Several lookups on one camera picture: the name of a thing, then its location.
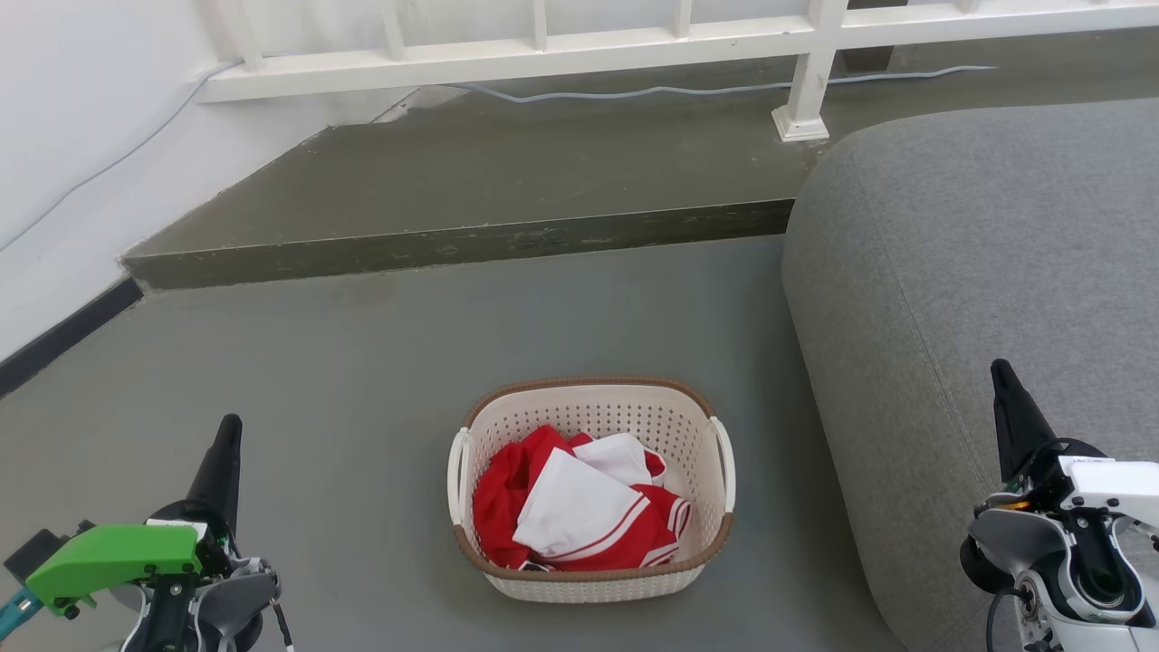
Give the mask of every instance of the white wall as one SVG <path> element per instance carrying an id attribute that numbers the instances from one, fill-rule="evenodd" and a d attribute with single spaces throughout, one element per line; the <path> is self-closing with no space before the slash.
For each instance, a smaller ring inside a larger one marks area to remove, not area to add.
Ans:
<path id="1" fill-rule="evenodd" d="M 379 0 L 246 0 L 267 52 L 382 46 Z M 548 0 L 553 34 L 669 24 L 677 0 Z M 531 34 L 531 0 L 399 0 L 410 44 Z M 806 0 L 699 0 L 709 22 Z M 0 242 L 235 56 L 213 0 L 0 2 Z M 190 104 L 159 137 L 0 251 L 0 360 L 121 276 L 117 256 L 331 124 L 408 89 Z"/>
<path id="2" fill-rule="evenodd" d="M 0 242 L 169 112 L 216 49 L 202 0 L 0 2 Z M 318 32 L 315 44 L 327 35 Z M 335 46 L 342 45 L 335 38 Z M 116 257 L 330 124 L 407 93 L 190 104 L 0 251 L 0 360 L 121 276 Z"/>

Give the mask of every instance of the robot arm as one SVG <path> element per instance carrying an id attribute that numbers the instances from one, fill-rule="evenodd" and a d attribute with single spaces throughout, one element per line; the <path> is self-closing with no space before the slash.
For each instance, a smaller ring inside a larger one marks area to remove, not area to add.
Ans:
<path id="1" fill-rule="evenodd" d="M 184 500 L 145 525 L 83 522 L 73 537 L 42 530 L 5 562 L 23 585 L 0 608 L 0 640 L 42 608 L 73 620 L 110 589 L 139 605 L 119 652 L 246 652 L 272 607 L 292 650 L 265 561 L 238 554 L 241 420 L 226 416 Z"/>
<path id="2" fill-rule="evenodd" d="M 1009 364 L 991 372 L 1006 488 L 975 510 L 963 570 L 996 606 L 1016 596 L 1025 650 L 1159 652 L 1159 587 L 1118 541 L 1134 529 L 1159 544 L 1159 464 L 1056 438 Z"/>

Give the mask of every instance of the concrete step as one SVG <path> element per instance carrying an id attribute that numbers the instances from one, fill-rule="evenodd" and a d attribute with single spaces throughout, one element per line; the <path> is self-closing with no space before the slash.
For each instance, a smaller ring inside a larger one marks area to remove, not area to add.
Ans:
<path id="1" fill-rule="evenodd" d="M 912 115 L 1159 95 L 1159 30 L 902 46 L 831 86 L 832 141 Z M 494 82 L 513 95 L 788 81 L 793 58 Z M 834 71 L 834 76 L 844 71 Z M 385 124 L 329 129 L 136 247 L 147 288 L 381 271 L 782 232 L 832 141 L 783 144 L 786 90 L 515 104 L 468 93 Z M 395 109 L 392 115 L 401 112 Z"/>

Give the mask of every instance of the blue cable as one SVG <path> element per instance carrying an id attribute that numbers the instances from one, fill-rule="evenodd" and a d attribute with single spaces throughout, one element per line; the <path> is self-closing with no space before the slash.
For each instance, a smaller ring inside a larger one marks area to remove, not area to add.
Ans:
<path id="1" fill-rule="evenodd" d="M 952 74 L 955 72 L 974 71 L 974 69 L 993 69 L 994 66 L 954 66 L 950 68 L 945 68 L 935 72 L 901 72 L 901 73 L 882 73 L 882 74 L 867 74 L 862 76 L 840 76 L 837 79 L 830 79 L 829 83 L 857 83 L 859 81 L 882 81 L 882 80 L 894 80 L 894 79 L 931 79 L 934 76 L 941 76 L 943 74 Z M 479 86 L 478 83 L 445 83 L 444 86 L 451 86 L 454 88 L 462 88 L 464 90 L 474 90 L 475 93 L 482 93 L 484 95 L 490 95 L 491 97 L 498 97 L 500 100 L 506 100 L 508 102 L 515 102 L 517 104 L 526 104 L 529 102 L 540 102 L 544 100 L 630 100 L 632 97 L 643 97 L 644 95 L 651 95 L 654 93 L 675 93 L 677 95 L 728 95 L 729 93 L 750 93 L 753 90 L 772 90 L 774 88 L 792 88 L 792 81 L 778 81 L 775 83 L 761 83 L 758 86 L 735 86 L 732 88 L 673 88 L 671 86 L 654 86 L 651 88 L 644 88 L 643 90 L 629 90 L 627 93 L 544 93 L 542 95 L 530 95 L 527 97 L 518 97 L 516 95 L 508 95 L 506 93 L 501 93 L 486 86 Z"/>
<path id="2" fill-rule="evenodd" d="M 137 142 L 136 145 L 133 145 L 132 148 L 130 148 L 127 152 L 125 152 L 124 154 L 121 154 L 119 156 L 117 156 L 117 159 L 114 160 L 112 162 L 110 162 L 109 164 L 107 164 L 107 166 L 102 167 L 101 169 L 94 171 L 93 174 L 88 175 L 80 183 L 76 183 L 73 186 L 71 186 L 67 190 L 65 190 L 59 197 L 57 197 L 57 199 L 54 202 L 52 202 L 52 204 L 49 207 L 46 207 L 43 211 L 41 211 L 39 214 L 37 214 L 35 218 L 28 220 L 28 222 L 25 222 L 20 228 L 14 229 L 12 232 L 12 234 L 8 235 L 5 239 L 3 243 L 0 243 L 0 251 L 7 249 L 13 242 L 15 242 L 16 240 L 21 239 L 24 235 L 24 233 L 28 233 L 29 230 L 31 230 L 34 226 L 36 226 L 37 224 L 39 224 L 42 219 L 44 219 L 45 217 L 48 217 L 50 212 L 52 212 L 53 210 L 56 210 L 57 206 L 59 206 L 65 199 L 67 199 L 70 195 L 72 195 L 76 190 L 79 190 L 81 186 L 83 186 L 89 181 L 93 181 L 97 176 L 101 176 L 105 171 L 109 171 L 110 169 L 112 169 L 114 167 L 116 167 L 121 161 L 123 161 L 123 160 L 127 159 L 129 156 L 136 154 L 137 149 L 140 149 L 141 147 L 144 147 L 145 144 L 148 142 L 150 140 L 152 140 L 154 135 L 156 135 L 158 133 L 160 133 L 162 129 L 165 129 L 166 126 L 169 126 L 169 123 L 173 122 L 181 113 L 181 111 L 184 110 L 184 108 L 189 105 L 189 102 L 192 101 L 194 95 L 197 95 L 197 91 L 202 89 L 202 86 L 205 86 L 205 82 L 209 81 L 211 76 L 213 76 L 214 74 L 225 72 L 225 71 L 227 71 L 227 69 L 236 66 L 240 63 L 241 63 L 241 60 L 232 61 L 232 63 L 228 63 L 228 64 L 223 64 L 223 65 L 220 65 L 220 66 L 218 66 L 218 67 L 216 67 L 216 68 L 206 72 L 205 74 L 203 74 L 201 76 L 201 79 L 197 80 L 197 83 L 194 85 L 194 89 L 189 91 L 189 95 L 187 95 L 185 98 L 181 102 L 181 105 L 177 107 L 177 110 L 173 111 L 173 113 L 169 115 L 169 117 L 165 118 L 165 122 L 162 122 L 156 129 L 154 129 L 153 131 L 151 131 L 150 134 L 146 135 L 144 139 L 141 139 L 140 142 Z"/>
<path id="3" fill-rule="evenodd" d="M 20 587 L 12 600 L 0 605 L 0 640 L 8 638 L 16 628 L 32 620 L 43 607 L 44 603 L 32 594 L 31 589 L 27 586 Z"/>
<path id="4" fill-rule="evenodd" d="M 268 57 L 279 57 L 279 56 L 286 56 L 286 54 L 279 52 L 277 54 L 267 54 L 267 56 Z M 41 211 L 35 218 L 28 220 L 23 226 L 14 229 L 12 232 L 12 234 L 8 235 L 8 236 L 6 236 L 5 241 L 2 243 L 0 243 L 0 251 L 5 250 L 13 242 L 15 242 L 20 237 L 22 237 L 24 235 L 24 233 L 28 233 L 29 230 L 31 230 L 34 226 L 36 226 L 37 224 L 39 224 L 41 220 L 43 220 L 45 217 L 48 217 L 49 213 L 51 213 L 53 210 L 56 210 L 57 206 L 59 206 L 65 199 L 67 199 L 70 195 L 72 195 L 73 192 L 75 192 L 76 190 L 79 190 L 80 188 L 82 188 L 85 184 L 87 184 L 88 182 L 93 181 L 94 178 L 101 176 L 105 171 L 109 171 L 110 169 L 112 169 L 114 167 L 116 167 L 118 163 L 121 163 L 121 161 L 123 161 L 123 160 L 127 159 L 129 156 L 133 155 L 134 153 L 137 153 L 137 151 L 140 149 L 141 147 L 144 147 L 150 140 L 152 140 L 154 135 L 156 135 L 158 133 L 160 133 L 162 129 L 165 129 L 166 126 L 169 126 L 169 123 L 173 122 L 181 113 L 181 111 L 184 110 L 184 108 L 187 105 L 189 105 L 189 102 L 192 101 L 194 96 L 197 95 L 197 91 L 201 90 L 203 86 L 205 86 L 205 82 L 209 81 L 211 76 L 213 76 L 216 74 L 219 74 L 219 73 L 223 73 L 223 72 L 225 72 L 225 71 L 227 71 L 227 69 L 229 69 L 229 68 L 239 65 L 240 63 L 241 63 L 241 60 L 234 60 L 234 61 L 229 61 L 229 63 L 226 63 L 226 64 L 221 64 L 220 66 L 218 66 L 216 68 L 212 68 L 209 72 L 206 72 L 205 74 L 203 74 L 197 80 L 197 82 L 194 85 L 192 90 L 189 91 L 189 94 L 185 96 L 185 98 L 177 107 L 177 110 L 173 111 L 173 113 L 169 115 L 169 117 L 167 117 L 165 119 L 165 122 L 162 122 L 156 129 L 154 129 L 153 131 L 151 131 L 148 133 L 148 135 L 146 135 L 144 139 L 141 139 L 141 141 L 139 141 L 136 145 L 133 145 L 127 152 L 125 152 L 124 154 L 117 156 L 116 160 L 114 160 L 112 162 L 110 162 L 107 166 L 102 167 L 101 169 L 99 169 L 99 170 L 94 171 L 93 174 L 88 175 L 80 183 L 76 183 L 76 184 L 72 185 L 71 188 L 68 188 L 67 190 L 65 190 L 59 197 L 57 197 L 57 199 L 54 202 L 52 202 L 51 205 L 49 205 L 48 208 Z M 935 72 L 904 72 L 904 73 L 868 74 L 868 75 L 862 75 L 862 76 L 843 76 L 843 78 L 838 78 L 838 79 L 830 79 L 829 83 L 831 83 L 831 85 L 832 83 L 855 83 L 855 82 L 859 82 L 859 81 L 883 81 L 883 80 L 896 80 L 896 79 L 931 79 L 931 78 L 934 78 L 934 76 L 941 76 L 943 74 L 950 74 L 950 73 L 955 73 L 955 72 L 979 71 L 979 69 L 993 69 L 993 66 L 954 66 L 954 67 L 949 67 L 949 68 L 945 68 L 945 69 L 940 69 L 940 71 L 935 71 Z M 531 96 L 527 96 L 527 97 L 518 97 L 518 96 L 515 96 L 515 95 L 508 95 L 506 93 L 501 93 L 498 90 L 493 90 L 490 88 L 487 88 L 486 86 L 479 86 L 476 83 L 445 83 L 443 86 L 451 86 L 451 87 L 454 87 L 454 88 L 462 88 L 465 90 L 473 90 L 475 93 L 482 93 L 484 95 L 490 95 L 491 97 L 498 97 L 500 100 L 506 100 L 508 102 L 515 102 L 517 104 L 527 104 L 530 102 L 540 102 L 540 101 L 544 101 L 544 100 L 563 100 L 563 98 L 569 98 L 569 100 L 628 100 L 628 98 L 632 98 L 632 97 L 642 97 L 644 95 L 651 95 L 653 93 L 675 93 L 677 95 L 699 95 L 699 96 L 727 95 L 729 93 L 750 93 L 750 91 L 753 91 L 753 90 L 771 90 L 771 89 L 774 89 L 774 88 L 789 88 L 789 87 L 793 86 L 793 83 L 788 82 L 788 81 L 780 81 L 780 82 L 777 82 L 777 83 L 761 83 L 761 85 L 758 85 L 758 86 L 736 86 L 736 87 L 732 87 L 732 88 L 708 88 L 708 89 L 673 88 L 671 86 L 655 86 L 653 88 L 644 88 L 643 90 L 632 90 L 632 91 L 628 91 L 628 93 L 545 93 L 542 95 L 531 95 Z"/>

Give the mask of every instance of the railing base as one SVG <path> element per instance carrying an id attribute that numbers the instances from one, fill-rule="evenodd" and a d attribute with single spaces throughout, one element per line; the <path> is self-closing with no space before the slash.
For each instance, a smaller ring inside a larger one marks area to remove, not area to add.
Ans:
<path id="1" fill-rule="evenodd" d="M 797 142 L 801 140 L 825 140 L 829 138 L 829 130 L 819 117 L 815 119 L 794 120 L 789 117 L 788 105 L 773 110 L 773 124 L 781 135 L 782 142 Z"/>

